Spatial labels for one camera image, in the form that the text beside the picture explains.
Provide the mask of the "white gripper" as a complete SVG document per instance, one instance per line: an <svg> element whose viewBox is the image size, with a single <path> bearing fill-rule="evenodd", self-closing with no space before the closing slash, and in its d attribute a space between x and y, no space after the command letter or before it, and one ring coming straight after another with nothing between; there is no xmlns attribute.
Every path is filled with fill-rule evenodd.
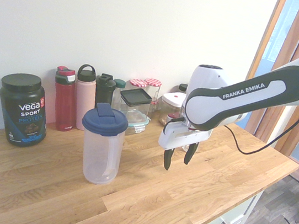
<svg viewBox="0 0 299 224"><path fill-rule="evenodd" d="M212 130L191 130L181 121L167 123L158 139L159 145L165 150L164 168L169 170L175 148L185 145L187 150L184 156L184 164L188 164L196 152L199 142L206 141L211 134Z"/></svg>

